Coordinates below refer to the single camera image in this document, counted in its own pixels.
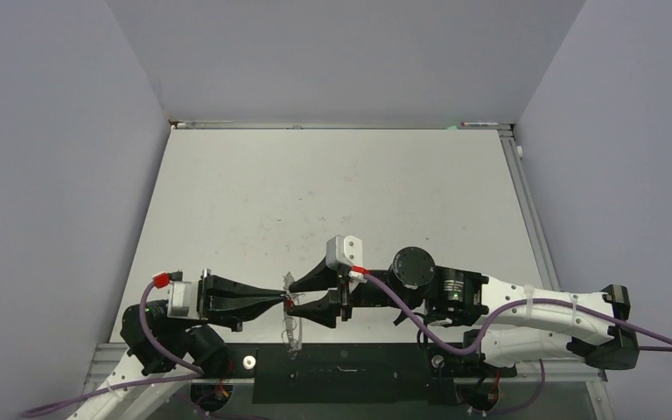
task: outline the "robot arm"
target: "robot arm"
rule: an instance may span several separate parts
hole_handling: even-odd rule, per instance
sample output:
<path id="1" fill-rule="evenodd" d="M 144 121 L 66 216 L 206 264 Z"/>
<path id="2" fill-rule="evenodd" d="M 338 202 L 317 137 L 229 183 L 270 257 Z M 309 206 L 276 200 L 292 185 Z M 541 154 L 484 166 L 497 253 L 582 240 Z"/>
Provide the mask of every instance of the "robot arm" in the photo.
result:
<path id="1" fill-rule="evenodd" d="M 515 375 L 514 364 L 518 361 L 573 359 L 595 368 L 634 368 L 640 351 L 635 330 L 672 344 L 671 339 L 623 322 L 630 312 L 627 288 L 623 286 L 611 285 L 587 294 L 539 290 L 437 266 L 431 255 L 415 247 L 399 251 L 388 269 L 367 271 L 363 268 L 361 240 L 353 236 L 331 239 L 318 266 L 290 284 L 289 293 L 327 291 L 316 302 L 295 305 L 283 290 L 256 288 L 213 275 L 210 270 L 203 272 L 196 284 L 183 281 L 181 272 L 161 273 L 154 277 L 154 284 L 170 285 L 169 299 L 144 302 L 143 312 L 139 305 L 127 309 L 121 335 L 129 351 L 100 389 L 71 401 L 28 410 L 26 417 L 88 400 L 69 418 L 146 418 L 192 376 L 198 377 L 200 372 L 206 377 L 225 374 L 223 365 L 232 360 L 229 352 L 235 350 L 228 349 L 210 324 L 239 332 L 244 322 L 280 303 L 285 303 L 285 313 L 292 317 L 331 328 L 336 327 L 337 318 L 348 321 L 354 307 L 382 306 L 402 309 L 394 321 L 396 325 L 408 316 L 420 325 L 411 313 L 419 306 L 424 308 L 423 321 L 428 325 L 483 324 L 480 329 L 465 332 L 460 348 L 433 337 L 435 346 L 418 349 L 430 361 L 438 384 L 436 391 L 445 402 L 457 399 L 454 377 L 477 377 L 480 385 L 490 374 Z M 147 325 L 141 325 L 141 318 Z M 516 328 L 487 330 L 491 322 Z M 427 336 L 433 335 L 420 326 Z M 168 357 L 160 352 L 163 349 L 159 350 L 158 344 Z M 196 367 L 187 366 L 195 368 L 195 373 L 171 374 L 177 362 L 185 363 L 180 359 L 185 354 L 194 359 Z M 243 358 L 246 373 L 227 373 L 254 377 L 254 363 L 246 364 L 249 357 Z M 447 382 L 451 387 L 442 386 Z M 495 400 L 489 402 L 491 394 L 478 391 L 479 385 L 466 390 L 462 399 L 478 410 L 486 410 L 495 405 Z"/>
<path id="2" fill-rule="evenodd" d="M 493 321 L 520 328 L 488 332 L 482 340 L 480 358 L 493 366 L 508 367 L 513 361 L 538 360 L 544 355 L 575 358 L 595 368 L 619 370 L 634 368 L 637 362 L 634 332 L 596 318 L 590 311 L 578 310 L 580 305 L 627 320 L 630 303 L 624 286 L 611 285 L 601 292 L 586 294 L 540 290 L 437 266 L 426 251 L 415 247 L 400 250 L 387 270 L 366 271 L 359 265 L 363 260 L 361 249 L 361 241 L 353 236 L 331 239 L 324 261 L 290 286 L 290 292 L 327 290 L 325 296 L 292 306 L 288 314 L 335 328 L 336 318 L 349 320 L 354 307 L 396 306 L 383 290 L 363 283 L 364 274 L 369 273 L 389 286 L 410 309 L 423 305 L 424 320 L 430 325 L 479 325 L 502 306 L 526 300 L 527 304 L 502 311 Z M 540 299 L 567 302 L 570 307 L 532 304 Z M 403 320 L 401 313 L 395 324 Z M 471 330 L 465 336 L 475 338 L 477 331 Z"/>

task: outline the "white table surface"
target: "white table surface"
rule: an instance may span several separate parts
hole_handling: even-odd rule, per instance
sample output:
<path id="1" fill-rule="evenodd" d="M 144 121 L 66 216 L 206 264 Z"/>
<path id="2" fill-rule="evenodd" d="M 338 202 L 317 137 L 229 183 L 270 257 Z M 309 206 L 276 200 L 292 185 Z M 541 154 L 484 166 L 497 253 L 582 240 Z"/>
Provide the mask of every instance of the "white table surface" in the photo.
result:
<path id="1" fill-rule="evenodd" d="M 205 268 L 258 287 L 312 269 L 335 235 L 364 241 L 365 265 L 386 269 L 418 246 L 437 264 L 543 287 L 501 142 L 494 130 L 177 129 L 171 132 L 121 316 L 151 276 Z M 307 300 L 321 298 L 311 292 Z M 150 299 L 164 298 L 165 290 Z M 336 329 L 304 322 L 304 342 L 410 342 L 394 308 L 355 309 Z M 272 308 L 227 342 L 279 342 Z M 437 329 L 461 340 L 464 329 Z"/>

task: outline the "wire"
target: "wire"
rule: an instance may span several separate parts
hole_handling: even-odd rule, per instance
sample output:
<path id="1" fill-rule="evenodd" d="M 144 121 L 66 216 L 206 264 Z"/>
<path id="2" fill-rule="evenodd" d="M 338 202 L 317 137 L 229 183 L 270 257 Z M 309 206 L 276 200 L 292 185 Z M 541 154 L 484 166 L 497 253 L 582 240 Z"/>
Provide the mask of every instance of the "wire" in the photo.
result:
<path id="1" fill-rule="evenodd" d="M 290 286 L 295 282 L 295 278 L 292 276 L 292 273 L 287 273 L 284 276 L 284 293 L 286 299 L 284 301 L 284 320 L 283 326 L 284 330 L 280 337 L 282 342 L 287 345 L 287 353 L 291 354 L 291 358 L 295 359 L 298 356 L 298 352 L 303 348 L 303 323 L 297 322 L 296 319 L 287 314 L 287 311 L 294 305 L 299 305 L 300 295 L 302 293 L 290 293 Z M 295 339 L 295 329 L 297 328 L 297 339 Z"/>
<path id="2" fill-rule="evenodd" d="M 207 413 L 200 407 L 200 400 L 197 400 L 197 402 L 192 401 L 192 398 L 184 395 L 184 394 L 174 394 L 175 398 L 178 398 L 179 400 L 188 403 L 192 407 L 194 407 L 194 410 L 197 411 L 197 414 L 199 414 L 200 417 L 202 418 L 209 418 Z"/>
<path id="3" fill-rule="evenodd" d="M 493 387 L 488 392 L 488 394 L 492 394 L 494 392 L 494 389 L 498 389 L 499 382 L 501 382 L 501 371 L 496 370 L 496 382 L 493 383 Z"/>
<path id="4" fill-rule="evenodd" d="M 377 277 L 365 273 L 364 277 L 372 284 L 375 286 L 379 287 L 382 291 L 385 292 L 385 294 L 388 295 L 389 298 L 391 298 L 396 305 L 403 311 L 403 313 L 408 316 L 408 318 L 413 321 L 414 324 L 420 329 L 423 334 L 431 339 L 431 341 L 434 341 L 434 343 L 437 344 L 440 348 L 445 350 L 446 352 L 449 352 L 451 354 L 456 354 L 460 356 L 464 356 L 467 354 L 473 354 L 478 351 L 478 347 L 480 347 L 480 342 L 482 341 L 483 337 L 486 335 L 486 332 L 488 331 L 488 327 L 491 326 L 491 324 L 495 321 L 495 319 L 501 315 L 504 311 L 507 311 L 511 308 L 515 308 L 516 306 L 524 306 L 527 304 L 527 300 L 516 300 L 514 302 L 509 302 L 507 304 L 504 304 L 500 306 L 498 309 L 495 311 L 491 312 L 490 315 L 488 315 L 488 318 L 486 321 L 483 323 L 483 326 L 480 328 L 480 331 L 478 332 L 478 336 L 475 338 L 475 341 L 472 342 L 472 344 L 466 348 L 456 348 L 454 346 L 450 346 L 449 344 L 445 343 L 442 341 L 432 330 L 429 329 L 428 326 L 424 325 L 424 323 L 421 321 L 419 317 L 417 317 L 411 309 L 403 302 L 403 300 L 392 290 L 390 289 L 390 286 L 387 284 L 383 283 L 378 279 Z M 547 299 L 547 298 L 534 298 L 532 299 L 533 304 L 545 304 L 545 305 L 555 305 L 555 306 L 563 306 L 566 308 L 572 308 L 573 304 L 570 302 L 565 302 L 564 300 L 558 300 L 558 299 Z M 670 344 L 672 346 L 672 339 L 665 337 L 663 335 L 660 335 L 657 332 L 652 332 L 649 331 L 641 326 L 637 326 L 634 324 L 630 324 L 629 322 L 623 321 L 621 319 L 616 319 L 613 317 L 610 317 L 608 315 L 605 315 L 603 313 L 599 313 L 597 311 L 594 311 L 593 309 L 589 309 L 580 305 L 576 305 L 576 308 L 578 311 L 586 313 L 588 315 L 591 315 L 595 318 L 598 319 L 603 319 L 604 321 L 611 322 L 615 324 L 616 326 L 624 326 L 625 328 L 629 328 L 637 333 L 646 335 L 652 339 L 659 340 L 660 342 Z M 650 351 L 650 352 L 672 352 L 672 347 L 663 347 L 663 346 L 642 346 L 640 347 L 640 350 L 642 351 Z"/>
<path id="5" fill-rule="evenodd" d="M 151 331 L 151 328 L 148 326 L 148 319 L 145 316 L 145 305 L 146 302 L 148 302 L 148 296 L 151 294 L 151 291 L 156 288 L 156 285 L 153 282 L 150 282 L 147 286 L 145 286 L 145 290 L 143 290 L 143 295 L 140 296 L 140 328 L 143 330 L 143 334 L 145 334 L 145 338 L 148 339 L 150 344 L 155 348 L 159 353 L 161 353 L 166 359 L 173 361 L 174 363 L 183 366 L 193 372 L 196 372 L 198 375 L 204 375 L 205 373 L 202 371 L 202 368 L 199 366 L 194 366 L 192 363 L 181 359 L 180 357 L 177 357 L 176 354 L 166 350 L 166 348 L 158 342 L 156 337 L 153 336 L 153 332 Z"/>
<path id="6" fill-rule="evenodd" d="M 414 315 L 419 317 L 420 319 L 423 319 L 423 323 L 426 324 L 426 316 L 423 315 L 421 312 L 413 312 Z M 418 330 L 416 332 L 416 344 L 418 344 L 418 348 L 424 348 L 424 345 L 421 343 L 421 330 Z"/>
<path id="7" fill-rule="evenodd" d="M 127 381 L 127 382 L 120 382 L 112 385 L 112 389 L 127 389 L 127 388 L 132 388 L 132 387 L 141 387 L 143 385 L 152 385 L 154 383 L 169 383 L 169 382 L 181 382 L 181 381 L 190 381 L 192 379 L 197 379 L 202 375 L 202 369 L 194 366 L 191 363 L 188 363 L 184 360 L 181 360 L 179 357 L 174 355 L 173 353 L 169 352 L 166 350 L 161 343 L 158 342 L 158 340 L 153 337 L 153 333 L 151 332 L 151 329 L 148 327 L 148 320 L 145 317 L 145 306 L 148 301 L 148 296 L 151 294 L 151 291 L 155 287 L 154 283 L 151 282 L 143 291 L 143 295 L 140 297 L 140 305 L 138 310 L 140 311 L 140 327 L 143 330 L 143 334 L 145 334 L 145 338 L 148 339 L 150 344 L 158 350 L 159 353 L 161 353 L 163 356 L 166 358 L 170 359 L 171 361 L 174 361 L 175 363 L 184 366 L 185 368 L 189 368 L 192 370 L 194 373 L 193 374 L 184 374 L 181 376 L 173 376 L 171 378 L 150 378 L 150 379 L 142 379 L 139 381 Z M 34 418 L 34 417 L 42 417 L 46 416 L 48 414 L 51 414 L 55 411 L 62 410 L 66 407 L 70 407 L 76 403 L 82 403 L 86 401 L 89 398 L 93 398 L 95 396 L 101 396 L 103 394 L 106 394 L 109 392 L 109 388 L 100 388 L 97 389 L 96 391 L 89 392 L 83 395 L 76 396 L 75 398 L 71 398 L 68 400 L 63 400 L 63 401 L 58 401 L 58 402 L 51 402 L 49 404 L 45 405 L 40 405 L 39 407 L 35 407 L 33 409 L 26 409 L 25 411 L 22 411 L 20 413 L 20 416 L 22 418 Z"/>
<path id="8" fill-rule="evenodd" d="M 227 360 L 227 372 L 225 373 L 224 376 L 222 376 L 219 380 L 217 385 L 215 385 L 215 394 L 220 396 L 223 395 L 226 398 L 230 397 L 230 394 L 225 390 L 225 387 L 223 387 L 222 382 L 228 378 L 230 374 L 233 373 L 233 359 L 228 359 Z"/>
<path id="9" fill-rule="evenodd" d="M 501 415 L 504 415 L 504 414 L 514 413 L 516 411 L 526 409 L 528 406 L 535 403 L 535 401 L 537 401 L 537 399 L 542 394 L 543 389 L 544 389 L 545 379 L 546 379 L 546 374 L 545 374 L 545 371 L 544 371 L 544 362 L 542 361 L 542 359 L 540 359 L 540 384 L 537 385 L 537 390 L 535 391 L 535 393 L 527 401 L 525 401 L 525 402 L 523 402 L 519 405 L 516 405 L 514 407 L 509 407 L 507 409 L 494 409 L 493 411 L 488 411 L 486 413 L 486 415 L 487 416 L 501 416 Z"/>
<path id="10" fill-rule="evenodd" d="M 197 404 L 197 405 L 200 405 L 207 398 L 209 398 L 211 396 L 214 396 L 214 395 L 215 395 L 215 391 L 208 392 L 208 393 L 204 394 L 203 396 L 201 396 L 200 398 L 197 398 L 197 401 L 195 401 L 194 403 Z"/>

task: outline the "metal frame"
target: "metal frame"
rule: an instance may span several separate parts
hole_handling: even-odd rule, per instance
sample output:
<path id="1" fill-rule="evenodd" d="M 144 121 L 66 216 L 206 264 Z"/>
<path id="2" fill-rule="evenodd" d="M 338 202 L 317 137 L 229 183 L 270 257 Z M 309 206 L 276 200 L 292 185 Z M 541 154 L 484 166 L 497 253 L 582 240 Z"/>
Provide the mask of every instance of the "metal frame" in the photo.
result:
<path id="1" fill-rule="evenodd" d="M 373 124 L 349 124 L 349 123 L 251 123 L 231 121 L 211 122 L 171 122 L 173 130 L 446 130 L 446 126 L 436 123 L 373 123 Z M 457 130 L 497 130 L 501 142 L 501 148 L 507 160 L 512 183 L 519 200 L 524 225 L 532 246 L 537 268 L 542 279 L 542 284 L 548 290 L 560 291 L 560 283 L 557 280 L 555 267 L 550 256 L 547 242 L 544 238 L 542 224 L 537 215 L 534 201 L 529 192 L 522 160 L 519 156 L 514 132 L 511 124 L 499 124 L 493 127 L 468 127 L 459 125 Z M 124 344 L 100 344 L 94 352 L 84 385 L 86 391 L 96 389 L 104 379 L 112 372 L 116 363 L 120 360 L 127 347 Z M 597 419 L 613 420 L 614 414 L 609 398 L 606 393 L 604 382 L 606 375 L 603 371 L 587 367 L 580 362 L 556 360 L 545 363 L 548 382 L 585 382 L 591 398 L 591 405 Z M 539 367 L 535 363 L 520 363 L 517 365 L 519 375 L 511 379 L 515 382 L 539 381 Z M 197 380 L 195 382 L 214 382 L 215 380 Z M 251 379 L 233 380 L 231 383 L 251 383 Z"/>

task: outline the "red connector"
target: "red connector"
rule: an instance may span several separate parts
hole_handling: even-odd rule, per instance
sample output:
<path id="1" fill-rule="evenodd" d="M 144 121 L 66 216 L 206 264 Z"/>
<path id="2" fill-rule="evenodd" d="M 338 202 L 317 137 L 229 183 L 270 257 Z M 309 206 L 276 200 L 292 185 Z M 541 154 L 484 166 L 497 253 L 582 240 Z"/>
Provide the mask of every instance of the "red connector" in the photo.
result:
<path id="1" fill-rule="evenodd" d="M 172 282 L 169 273 L 158 273 L 153 276 L 153 284 L 156 286 L 156 289 L 163 289 Z"/>
<path id="2" fill-rule="evenodd" d="M 357 265 L 352 267 L 352 271 L 355 273 L 360 273 L 360 274 L 369 274 L 369 270 L 365 269 L 364 267 L 359 267 Z"/>

